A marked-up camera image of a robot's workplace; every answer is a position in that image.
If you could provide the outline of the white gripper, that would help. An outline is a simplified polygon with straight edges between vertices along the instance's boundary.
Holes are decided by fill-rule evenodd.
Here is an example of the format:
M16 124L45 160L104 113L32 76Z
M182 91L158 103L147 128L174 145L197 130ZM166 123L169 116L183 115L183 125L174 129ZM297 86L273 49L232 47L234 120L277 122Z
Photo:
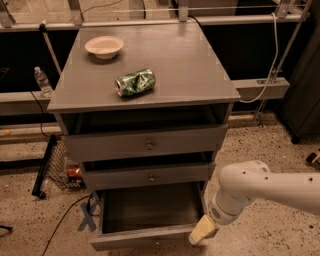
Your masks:
M229 225L251 204L248 197L234 198L227 192L219 189L208 204L209 215L203 215L189 235L189 242L197 245L203 239L214 235L219 225Z

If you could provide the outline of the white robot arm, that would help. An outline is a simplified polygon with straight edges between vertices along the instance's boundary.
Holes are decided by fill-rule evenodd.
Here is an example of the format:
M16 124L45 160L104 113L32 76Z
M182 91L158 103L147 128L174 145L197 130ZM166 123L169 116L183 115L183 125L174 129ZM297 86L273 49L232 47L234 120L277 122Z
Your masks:
M272 173L262 161L230 164L218 174L220 188L208 203L208 213L189 235L192 245L234 222L255 199L266 199L320 215L319 173Z

